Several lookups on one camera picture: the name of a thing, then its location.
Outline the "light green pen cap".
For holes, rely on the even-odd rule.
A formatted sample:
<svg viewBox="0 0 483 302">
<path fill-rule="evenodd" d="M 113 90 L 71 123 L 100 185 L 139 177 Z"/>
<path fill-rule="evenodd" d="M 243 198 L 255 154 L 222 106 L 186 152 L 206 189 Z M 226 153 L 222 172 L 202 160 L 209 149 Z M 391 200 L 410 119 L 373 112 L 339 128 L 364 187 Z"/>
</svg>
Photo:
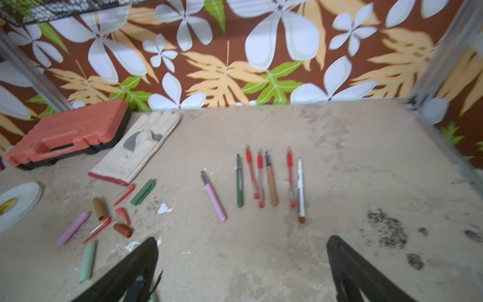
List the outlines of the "light green pen cap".
<svg viewBox="0 0 483 302">
<path fill-rule="evenodd" d="M 80 284 L 89 281 L 91 278 L 95 253 L 96 253 L 96 242 L 95 241 L 89 242 L 84 251 L 83 260 L 79 270 Z"/>
</svg>

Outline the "brown gold pen cap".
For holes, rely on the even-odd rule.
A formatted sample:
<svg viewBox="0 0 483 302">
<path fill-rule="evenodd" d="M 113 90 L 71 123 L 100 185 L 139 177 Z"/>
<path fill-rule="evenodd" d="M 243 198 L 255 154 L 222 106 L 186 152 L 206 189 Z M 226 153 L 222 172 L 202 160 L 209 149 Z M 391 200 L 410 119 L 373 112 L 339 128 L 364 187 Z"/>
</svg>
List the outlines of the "brown gold pen cap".
<svg viewBox="0 0 483 302">
<path fill-rule="evenodd" d="M 92 199 L 94 211 L 99 221 L 103 221 L 107 218 L 106 209 L 100 198 Z"/>
</svg>

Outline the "red pen cap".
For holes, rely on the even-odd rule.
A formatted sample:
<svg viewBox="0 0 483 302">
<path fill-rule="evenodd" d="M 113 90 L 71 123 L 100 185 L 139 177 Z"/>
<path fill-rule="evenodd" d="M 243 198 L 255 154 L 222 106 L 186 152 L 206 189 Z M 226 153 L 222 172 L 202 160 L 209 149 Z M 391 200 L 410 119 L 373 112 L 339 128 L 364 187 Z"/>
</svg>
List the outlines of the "red pen cap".
<svg viewBox="0 0 483 302">
<path fill-rule="evenodd" d="M 90 236 L 85 239 L 83 244 L 88 243 L 89 241 L 93 240 L 98 234 L 100 234 L 109 224 L 111 223 L 111 217 L 108 216 L 103 222 L 97 226 L 91 233 Z"/>
<path fill-rule="evenodd" d="M 118 199 L 118 201 L 113 206 L 119 205 L 123 200 L 125 200 L 127 197 L 129 197 L 129 195 L 131 195 L 132 192 L 134 192 L 135 188 L 136 188 L 135 184 L 129 185 L 125 190 L 123 190 L 120 193 L 120 198 Z"/>
<path fill-rule="evenodd" d="M 125 208 L 117 208 L 115 212 L 118 217 L 118 223 L 126 226 L 131 225 L 127 210 Z"/>
</svg>

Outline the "white brown-capped marker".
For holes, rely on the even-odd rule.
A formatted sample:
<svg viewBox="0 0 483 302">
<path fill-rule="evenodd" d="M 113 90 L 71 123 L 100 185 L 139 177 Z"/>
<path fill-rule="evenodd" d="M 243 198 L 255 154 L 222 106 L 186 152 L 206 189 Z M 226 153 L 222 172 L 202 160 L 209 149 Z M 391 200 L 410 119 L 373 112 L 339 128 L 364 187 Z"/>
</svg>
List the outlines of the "white brown-capped marker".
<svg viewBox="0 0 483 302">
<path fill-rule="evenodd" d="M 298 218 L 300 224 L 306 222 L 305 196 L 304 196 L 304 178 L 303 178 L 303 161 L 298 159 Z"/>
</svg>

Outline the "clear red-capped pen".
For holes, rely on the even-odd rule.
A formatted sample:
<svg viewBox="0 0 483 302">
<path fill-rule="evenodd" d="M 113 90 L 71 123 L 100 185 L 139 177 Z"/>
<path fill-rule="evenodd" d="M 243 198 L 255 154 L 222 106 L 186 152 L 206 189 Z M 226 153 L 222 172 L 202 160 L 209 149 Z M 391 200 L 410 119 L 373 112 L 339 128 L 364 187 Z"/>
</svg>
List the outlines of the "clear red-capped pen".
<svg viewBox="0 0 483 302">
<path fill-rule="evenodd" d="M 259 187 L 259 208 L 265 207 L 264 198 L 264 182 L 263 182 L 263 152 L 260 148 L 257 155 L 257 167 L 258 167 L 258 187 Z"/>
</svg>

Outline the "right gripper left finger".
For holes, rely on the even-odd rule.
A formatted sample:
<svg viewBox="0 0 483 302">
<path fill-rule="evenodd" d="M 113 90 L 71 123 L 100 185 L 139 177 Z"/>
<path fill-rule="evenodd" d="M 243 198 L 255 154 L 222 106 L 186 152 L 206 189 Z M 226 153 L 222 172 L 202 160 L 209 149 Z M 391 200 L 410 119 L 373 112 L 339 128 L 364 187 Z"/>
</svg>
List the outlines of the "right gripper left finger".
<svg viewBox="0 0 483 302">
<path fill-rule="evenodd" d="M 158 279 L 157 241 L 149 237 L 75 301 L 149 301 Z"/>
</svg>

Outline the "pink pen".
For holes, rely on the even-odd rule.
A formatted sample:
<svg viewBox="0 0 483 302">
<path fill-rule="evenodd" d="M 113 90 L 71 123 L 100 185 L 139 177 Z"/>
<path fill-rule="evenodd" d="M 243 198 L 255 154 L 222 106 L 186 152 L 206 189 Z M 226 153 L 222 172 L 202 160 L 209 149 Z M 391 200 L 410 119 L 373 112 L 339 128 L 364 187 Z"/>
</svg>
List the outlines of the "pink pen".
<svg viewBox="0 0 483 302">
<path fill-rule="evenodd" d="M 216 214 L 218 215 L 219 219 L 221 222 L 225 222 L 227 217 L 226 217 L 226 214 L 225 214 L 225 211 L 220 203 L 220 200 L 218 199 L 216 193 L 215 193 L 215 190 L 214 188 L 212 187 L 211 183 L 210 183 L 210 180 L 208 179 L 208 176 L 207 174 L 205 173 L 205 171 L 201 171 L 201 179 L 204 183 L 204 190 L 207 192 L 213 206 L 214 206 L 214 209 L 216 211 Z"/>
</svg>

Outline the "brown gold pen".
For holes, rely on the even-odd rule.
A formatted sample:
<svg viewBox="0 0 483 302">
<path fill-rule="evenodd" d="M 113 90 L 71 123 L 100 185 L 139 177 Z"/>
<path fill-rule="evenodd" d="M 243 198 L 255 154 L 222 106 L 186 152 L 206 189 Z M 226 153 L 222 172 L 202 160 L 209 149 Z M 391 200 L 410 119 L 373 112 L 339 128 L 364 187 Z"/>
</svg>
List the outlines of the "brown gold pen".
<svg viewBox="0 0 483 302">
<path fill-rule="evenodd" d="M 279 204 L 279 198 L 277 195 L 277 190 L 275 185 L 273 166 L 272 166 L 272 162 L 268 151 L 265 152 L 265 161 L 266 161 L 267 178 L 268 178 L 269 191 L 270 191 L 270 200 L 273 206 L 277 206 Z"/>
</svg>

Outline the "dark green pen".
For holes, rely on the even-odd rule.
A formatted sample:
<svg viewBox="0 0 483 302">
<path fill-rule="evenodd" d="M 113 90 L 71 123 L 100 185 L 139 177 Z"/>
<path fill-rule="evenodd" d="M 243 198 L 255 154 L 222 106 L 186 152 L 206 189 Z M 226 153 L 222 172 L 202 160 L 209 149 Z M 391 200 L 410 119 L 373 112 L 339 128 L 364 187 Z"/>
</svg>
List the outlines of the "dark green pen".
<svg viewBox="0 0 483 302">
<path fill-rule="evenodd" d="M 239 154 L 236 155 L 236 197 L 237 206 L 239 208 L 244 206 L 244 185 L 243 185 L 243 175 L 242 175 L 242 159 Z"/>
</svg>

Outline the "brown marker cap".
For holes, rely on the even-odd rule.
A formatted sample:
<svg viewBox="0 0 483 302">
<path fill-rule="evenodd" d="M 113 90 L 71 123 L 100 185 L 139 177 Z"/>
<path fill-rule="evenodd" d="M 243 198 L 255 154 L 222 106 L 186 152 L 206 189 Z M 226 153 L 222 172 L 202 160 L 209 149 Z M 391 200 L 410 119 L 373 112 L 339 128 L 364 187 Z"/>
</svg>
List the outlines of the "brown marker cap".
<svg viewBox="0 0 483 302">
<path fill-rule="evenodd" d="M 116 223 L 113 225 L 114 230 L 126 238 L 130 238 L 133 234 L 133 229 L 130 226 Z"/>
</svg>

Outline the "pink pen cap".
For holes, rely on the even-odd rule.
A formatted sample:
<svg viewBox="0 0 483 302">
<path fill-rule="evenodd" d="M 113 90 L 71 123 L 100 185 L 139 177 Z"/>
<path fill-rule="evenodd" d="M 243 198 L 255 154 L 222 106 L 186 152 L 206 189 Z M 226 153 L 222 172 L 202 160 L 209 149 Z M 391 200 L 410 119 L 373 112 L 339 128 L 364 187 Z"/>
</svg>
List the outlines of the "pink pen cap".
<svg viewBox="0 0 483 302">
<path fill-rule="evenodd" d="M 90 217 L 91 213 L 89 211 L 80 214 L 77 220 L 64 232 L 64 234 L 58 239 L 57 245 L 65 245 L 72 236 L 78 231 L 86 220 Z"/>
</svg>

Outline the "red gel pen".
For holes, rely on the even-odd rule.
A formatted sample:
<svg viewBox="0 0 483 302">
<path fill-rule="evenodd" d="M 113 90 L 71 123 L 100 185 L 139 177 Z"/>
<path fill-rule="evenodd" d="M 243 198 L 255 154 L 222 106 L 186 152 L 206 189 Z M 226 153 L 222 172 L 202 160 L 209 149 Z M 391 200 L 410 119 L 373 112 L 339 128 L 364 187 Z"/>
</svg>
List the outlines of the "red gel pen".
<svg viewBox="0 0 483 302">
<path fill-rule="evenodd" d="M 291 148 L 288 147 L 287 149 L 287 165 L 288 165 L 288 173 L 289 173 L 289 197 L 291 208 L 296 207 L 296 198 L 294 194 L 294 183 L 293 183 L 293 155 L 291 152 Z"/>
</svg>

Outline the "dark green pen cap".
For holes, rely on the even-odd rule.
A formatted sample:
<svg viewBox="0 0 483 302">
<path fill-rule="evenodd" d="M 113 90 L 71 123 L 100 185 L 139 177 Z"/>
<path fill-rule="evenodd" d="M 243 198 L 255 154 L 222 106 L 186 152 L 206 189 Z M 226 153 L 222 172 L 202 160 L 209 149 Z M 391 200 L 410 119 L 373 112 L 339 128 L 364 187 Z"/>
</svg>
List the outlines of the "dark green pen cap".
<svg viewBox="0 0 483 302">
<path fill-rule="evenodd" d="M 150 179 L 145 183 L 145 185 L 139 190 L 139 192 L 133 197 L 130 203 L 134 206 L 138 206 L 152 191 L 155 186 L 155 180 Z"/>
</svg>

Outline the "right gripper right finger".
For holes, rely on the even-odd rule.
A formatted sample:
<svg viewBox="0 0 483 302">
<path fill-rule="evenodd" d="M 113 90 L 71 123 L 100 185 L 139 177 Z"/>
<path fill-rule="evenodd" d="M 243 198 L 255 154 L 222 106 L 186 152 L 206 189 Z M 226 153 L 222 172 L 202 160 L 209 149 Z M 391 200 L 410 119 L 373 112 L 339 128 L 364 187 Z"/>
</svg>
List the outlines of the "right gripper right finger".
<svg viewBox="0 0 483 302">
<path fill-rule="evenodd" d="M 413 301 L 342 238 L 332 235 L 327 254 L 338 301 Z"/>
</svg>

